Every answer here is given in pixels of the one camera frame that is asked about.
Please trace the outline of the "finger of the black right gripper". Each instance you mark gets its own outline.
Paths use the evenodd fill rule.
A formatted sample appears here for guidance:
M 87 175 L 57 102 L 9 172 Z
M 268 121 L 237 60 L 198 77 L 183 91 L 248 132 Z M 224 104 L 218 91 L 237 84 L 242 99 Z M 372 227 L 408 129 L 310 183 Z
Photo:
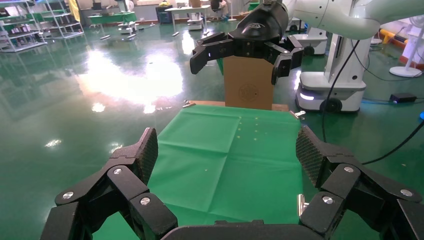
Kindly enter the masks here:
M 190 71 L 198 74 L 209 61 L 234 55 L 233 40 L 224 32 L 214 33 L 197 41 L 189 60 Z
M 279 43 L 266 42 L 264 59 L 273 64 L 271 84 L 275 86 L 279 78 L 288 77 L 292 69 L 302 64 L 304 47 L 294 37 L 287 36 Z

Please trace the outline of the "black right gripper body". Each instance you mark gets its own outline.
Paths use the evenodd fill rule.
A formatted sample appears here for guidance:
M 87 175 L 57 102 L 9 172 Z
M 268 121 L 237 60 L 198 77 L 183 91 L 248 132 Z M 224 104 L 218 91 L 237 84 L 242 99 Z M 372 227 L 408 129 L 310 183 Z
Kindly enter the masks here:
M 269 45 L 277 45 L 288 26 L 289 16 L 277 1 L 259 4 L 228 33 L 233 54 L 246 58 L 269 58 Z

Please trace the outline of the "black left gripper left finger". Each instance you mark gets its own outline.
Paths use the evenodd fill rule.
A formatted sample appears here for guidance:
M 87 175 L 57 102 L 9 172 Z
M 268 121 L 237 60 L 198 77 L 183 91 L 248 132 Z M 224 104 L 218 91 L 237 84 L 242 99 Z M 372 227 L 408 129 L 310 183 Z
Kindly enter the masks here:
M 177 228 L 177 217 L 148 187 L 158 151 L 152 127 L 135 144 L 115 150 L 100 170 L 55 197 L 41 239 L 91 240 L 115 213 L 140 240 L 159 240 Z

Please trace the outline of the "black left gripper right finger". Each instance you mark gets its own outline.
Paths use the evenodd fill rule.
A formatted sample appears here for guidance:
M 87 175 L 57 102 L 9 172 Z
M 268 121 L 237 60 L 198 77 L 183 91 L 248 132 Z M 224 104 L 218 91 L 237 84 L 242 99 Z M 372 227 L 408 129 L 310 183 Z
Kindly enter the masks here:
M 406 185 L 370 170 L 345 147 L 321 141 L 303 125 L 295 153 L 318 190 L 298 211 L 301 225 L 328 240 L 346 211 L 352 211 L 382 240 L 424 237 L 422 196 Z

